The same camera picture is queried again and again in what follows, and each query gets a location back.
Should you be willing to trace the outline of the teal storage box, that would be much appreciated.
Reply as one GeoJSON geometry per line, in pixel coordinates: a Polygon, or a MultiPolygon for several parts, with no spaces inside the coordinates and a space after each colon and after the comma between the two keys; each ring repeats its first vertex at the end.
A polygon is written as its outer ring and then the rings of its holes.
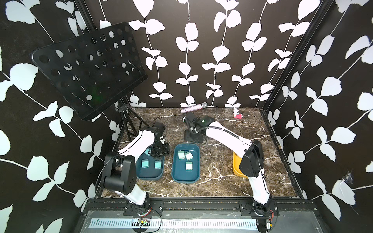
{"type": "Polygon", "coordinates": [[[147,156],[144,152],[136,162],[137,178],[141,180],[157,181],[163,176],[163,172],[164,172],[164,157],[163,156],[156,156],[156,157],[147,156]],[[141,161],[143,159],[148,159],[150,162],[149,167],[146,169],[143,169],[141,167],[141,161]],[[154,162],[156,160],[162,161],[162,169],[156,170],[154,168],[154,162]]]}
{"type": "Polygon", "coordinates": [[[174,149],[172,178],[178,183],[195,183],[200,178],[200,148],[196,144],[179,144],[174,149]]]}

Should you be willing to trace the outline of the mint green plug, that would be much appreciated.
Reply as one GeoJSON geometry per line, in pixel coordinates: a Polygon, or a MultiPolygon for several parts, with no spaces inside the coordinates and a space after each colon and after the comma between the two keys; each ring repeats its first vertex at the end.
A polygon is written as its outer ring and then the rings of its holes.
{"type": "Polygon", "coordinates": [[[185,152],[184,151],[179,151],[178,152],[178,159],[179,160],[183,160],[183,159],[185,159],[185,152]]]}
{"type": "Polygon", "coordinates": [[[193,159],[193,155],[190,151],[187,151],[185,152],[185,158],[190,161],[191,159],[193,159]]]}
{"type": "Polygon", "coordinates": [[[186,170],[192,171],[193,170],[193,163],[192,162],[186,162],[186,170]]]}

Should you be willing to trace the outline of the yellow storage box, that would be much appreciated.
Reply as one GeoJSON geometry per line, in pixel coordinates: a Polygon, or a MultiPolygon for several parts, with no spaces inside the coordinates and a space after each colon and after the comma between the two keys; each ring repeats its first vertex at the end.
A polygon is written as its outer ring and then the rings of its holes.
{"type": "Polygon", "coordinates": [[[240,158],[235,152],[233,152],[233,173],[239,177],[248,178],[240,170],[242,158],[240,158]]]}

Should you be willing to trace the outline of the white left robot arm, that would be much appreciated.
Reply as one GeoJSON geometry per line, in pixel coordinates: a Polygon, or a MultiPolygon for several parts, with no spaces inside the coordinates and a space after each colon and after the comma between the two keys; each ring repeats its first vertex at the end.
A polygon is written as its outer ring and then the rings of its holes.
{"type": "Polygon", "coordinates": [[[96,190],[105,188],[123,195],[130,203],[148,208],[149,194],[137,185],[136,162],[142,155],[161,158],[170,152],[165,141],[166,127],[161,122],[145,126],[126,147],[105,156],[105,163],[97,181],[96,190]]]}

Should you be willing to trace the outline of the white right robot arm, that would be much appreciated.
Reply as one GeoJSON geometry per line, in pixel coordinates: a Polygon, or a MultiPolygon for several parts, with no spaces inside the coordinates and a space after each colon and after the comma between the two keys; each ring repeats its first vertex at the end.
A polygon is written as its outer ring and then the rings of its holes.
{"type": "Polygon", "coordinates": [[[255,206],[267,208],[271,194],[264,175],[264,153],[261,142],[239,136],[210,116],[196,117],[189,112],[183,117],[183,122],[191,135],[214,139],[241,158],[239,169],[248,177],[255,206]]]}

